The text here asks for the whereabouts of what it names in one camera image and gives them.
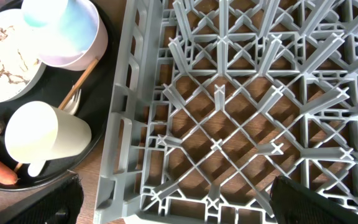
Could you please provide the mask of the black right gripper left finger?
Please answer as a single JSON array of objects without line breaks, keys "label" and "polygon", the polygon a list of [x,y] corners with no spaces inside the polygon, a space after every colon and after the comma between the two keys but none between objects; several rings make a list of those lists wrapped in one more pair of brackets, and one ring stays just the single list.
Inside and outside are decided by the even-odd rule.
[{"label": "black right gripper left finger", "polygon": [[76,223],[84,201],[78,174],[56,181],[0,211],[0,224]]}]

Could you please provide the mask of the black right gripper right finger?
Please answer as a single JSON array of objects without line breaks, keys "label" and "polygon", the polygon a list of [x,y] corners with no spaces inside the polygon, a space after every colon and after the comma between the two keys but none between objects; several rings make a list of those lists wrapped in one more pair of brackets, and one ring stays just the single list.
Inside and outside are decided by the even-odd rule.
[{"label": "black right gripper right finger", "polygon": [[358,224],[358,214],[282,175],[273,182],[270,206],[279,224]]}]

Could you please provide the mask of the pink bowl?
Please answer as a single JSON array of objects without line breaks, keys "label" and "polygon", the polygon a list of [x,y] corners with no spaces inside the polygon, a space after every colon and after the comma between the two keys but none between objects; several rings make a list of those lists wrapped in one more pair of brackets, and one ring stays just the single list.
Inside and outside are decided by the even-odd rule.
[{"label": "pink bowl", "polygon": [[62,16],[40,34],[39,59],[51,66],[81,71],[101,59],[108,33],[96,6],[88,0],[68,1]]}]

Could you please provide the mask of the light blue plastic cup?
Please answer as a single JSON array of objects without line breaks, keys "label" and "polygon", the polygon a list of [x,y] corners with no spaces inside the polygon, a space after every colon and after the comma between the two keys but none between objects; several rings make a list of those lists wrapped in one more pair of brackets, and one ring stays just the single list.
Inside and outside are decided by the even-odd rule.
[{"label": "light blue plastic cup", "polygon": [[77,0],[24,0],[21,11],[40,55],[71,57],[87,50],[97,27],[92,13]]}]

